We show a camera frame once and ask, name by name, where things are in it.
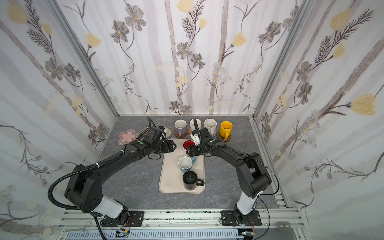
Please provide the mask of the glossy amber round coaster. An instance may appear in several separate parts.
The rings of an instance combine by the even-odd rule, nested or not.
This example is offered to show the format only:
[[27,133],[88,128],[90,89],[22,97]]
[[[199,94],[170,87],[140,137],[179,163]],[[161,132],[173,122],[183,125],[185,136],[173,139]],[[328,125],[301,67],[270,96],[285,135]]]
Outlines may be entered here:
[[217,138],[220,139],[221,141],[228,142],[231,140],[232,135],[229,135],[227,138],[225,138],[225,137],[221,136],[219,132],[217,132]]

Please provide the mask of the colourful woven round coaster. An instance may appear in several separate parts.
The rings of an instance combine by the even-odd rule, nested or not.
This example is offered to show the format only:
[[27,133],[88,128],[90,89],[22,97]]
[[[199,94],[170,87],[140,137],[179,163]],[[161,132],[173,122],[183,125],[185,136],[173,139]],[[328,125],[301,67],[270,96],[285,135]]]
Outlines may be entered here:
[[171,130],[170,130],[169,128],[167,128],[167,127],[165,127],[165,133],[166,133],[166,138],[167,138],[167,139],[168,139],[168,138],[171,136],[171,134],[172,134]]

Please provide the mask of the speckled white mug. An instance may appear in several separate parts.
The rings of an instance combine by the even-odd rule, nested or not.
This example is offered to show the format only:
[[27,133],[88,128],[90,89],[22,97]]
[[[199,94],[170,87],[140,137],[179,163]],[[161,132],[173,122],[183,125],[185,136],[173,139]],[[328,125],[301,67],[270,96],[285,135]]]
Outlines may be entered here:
[[217,122],[214,119],[206,119],[204,121],[205,128],[209,131],[211,136],[214,136],[217,132]]

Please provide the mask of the white mug red inside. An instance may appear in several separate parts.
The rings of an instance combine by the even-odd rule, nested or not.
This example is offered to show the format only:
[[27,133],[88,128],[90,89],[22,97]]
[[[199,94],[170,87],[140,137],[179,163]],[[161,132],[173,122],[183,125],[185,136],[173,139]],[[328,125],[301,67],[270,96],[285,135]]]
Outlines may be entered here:
[[194,145],[195,145],[195,142],[192,141],[192,140],[185,140],[185,141],[183,142],[183,148],[184,148],[185,150],[187,150],[189,146],[194,146]]

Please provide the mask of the yellow mug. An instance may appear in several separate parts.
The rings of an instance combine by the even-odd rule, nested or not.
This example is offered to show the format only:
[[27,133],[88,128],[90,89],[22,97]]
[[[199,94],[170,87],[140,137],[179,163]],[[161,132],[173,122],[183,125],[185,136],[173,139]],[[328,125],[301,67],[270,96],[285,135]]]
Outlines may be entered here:
[[220,126],[219,133],[221,136],[227,138],[231,135],[233,129],[233,124],[229,121],[223,121]]

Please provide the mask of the plain white mug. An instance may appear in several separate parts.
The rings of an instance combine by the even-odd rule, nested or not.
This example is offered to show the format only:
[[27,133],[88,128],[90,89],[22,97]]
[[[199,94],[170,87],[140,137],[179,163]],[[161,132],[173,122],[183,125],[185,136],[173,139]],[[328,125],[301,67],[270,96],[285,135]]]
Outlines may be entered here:
[[196,131],[197,129],[201,129],[202,127],[202,122],[200,119],[192,119],[190,120],[190,128],[191,128],[191,131]]

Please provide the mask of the dark wooden round coaster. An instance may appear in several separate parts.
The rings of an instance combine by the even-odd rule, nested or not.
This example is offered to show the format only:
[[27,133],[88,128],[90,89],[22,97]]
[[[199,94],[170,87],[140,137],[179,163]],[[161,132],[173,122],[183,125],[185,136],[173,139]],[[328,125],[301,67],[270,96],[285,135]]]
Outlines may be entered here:
[[184,138],[188,135],[187,129],[174,129],[174,135],[177,138]]

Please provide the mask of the pink flower shaped coaster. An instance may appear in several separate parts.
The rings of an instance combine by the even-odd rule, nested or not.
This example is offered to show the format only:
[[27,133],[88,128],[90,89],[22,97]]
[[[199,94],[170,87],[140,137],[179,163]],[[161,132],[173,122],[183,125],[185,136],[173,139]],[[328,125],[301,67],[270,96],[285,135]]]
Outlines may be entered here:
[[127,131],[119,133],[118,145],[127,145],[134,141],[138,137],[139,133],[134,129],[128,129]]

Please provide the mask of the white mug blue handle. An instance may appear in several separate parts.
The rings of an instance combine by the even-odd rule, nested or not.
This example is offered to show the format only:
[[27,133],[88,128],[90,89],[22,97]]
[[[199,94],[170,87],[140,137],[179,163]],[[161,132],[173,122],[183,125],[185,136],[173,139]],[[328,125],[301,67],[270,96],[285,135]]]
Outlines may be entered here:
[[178,166],[179,169],[181,170],[182,173],[188,172],[193,164],[196,162],[197,158],[196,157],[181,157],[178,161]]

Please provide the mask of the white mug purple handle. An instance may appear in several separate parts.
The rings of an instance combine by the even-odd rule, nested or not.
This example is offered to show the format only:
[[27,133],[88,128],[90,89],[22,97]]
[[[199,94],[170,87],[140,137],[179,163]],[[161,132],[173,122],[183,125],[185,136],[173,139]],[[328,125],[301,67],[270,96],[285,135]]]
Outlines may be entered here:
[[185,120],[176,120],[175,129],[187,129],[187,122]]

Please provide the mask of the beige serving tray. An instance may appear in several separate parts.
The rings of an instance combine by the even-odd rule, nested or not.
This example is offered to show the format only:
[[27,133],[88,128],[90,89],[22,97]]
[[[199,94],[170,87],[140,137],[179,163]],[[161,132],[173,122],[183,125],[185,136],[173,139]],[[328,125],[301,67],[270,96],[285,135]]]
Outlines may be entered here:
[[202,194],[205,186],[196,186],[194,190],[187,190],[184,187],[183,175],[180,170],[179,159],[187,157],[183,143],[187,139],[171,139],[177,146],[172,153],[165,153],[162,164],[162,171],[159,182],[159,190],[161,193],[167,194]]

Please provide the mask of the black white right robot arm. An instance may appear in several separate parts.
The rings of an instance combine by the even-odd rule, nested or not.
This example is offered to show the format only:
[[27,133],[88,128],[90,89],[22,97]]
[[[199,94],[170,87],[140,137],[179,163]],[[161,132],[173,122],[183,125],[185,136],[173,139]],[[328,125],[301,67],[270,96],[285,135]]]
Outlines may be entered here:
[[253,217],[260,196],[272,183],[260,155],[238,151],[218,138],[211,136],[206,128],[191,133],[194,145],[187,147],[190,157],[213,156],[221,158],[235,168],[242,190],[241,197],[234,207],[234,219],[238,225],[246,225]]

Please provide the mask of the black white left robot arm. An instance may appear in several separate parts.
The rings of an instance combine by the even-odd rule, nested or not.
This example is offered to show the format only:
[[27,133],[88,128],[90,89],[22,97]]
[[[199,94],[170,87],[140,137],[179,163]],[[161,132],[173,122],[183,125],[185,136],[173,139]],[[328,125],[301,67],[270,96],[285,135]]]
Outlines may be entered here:
[[164,127],[148,127],[145,136],[137,137],[120,152],[88,167],[76,167],[76,174],[69,178],[65,198],[84,213],[104,215],[117,226],[127,224],[131,220],[128,208],[105,196],[102,185],[129,164],[146,156],[172,153],[176,144],[166,137]]

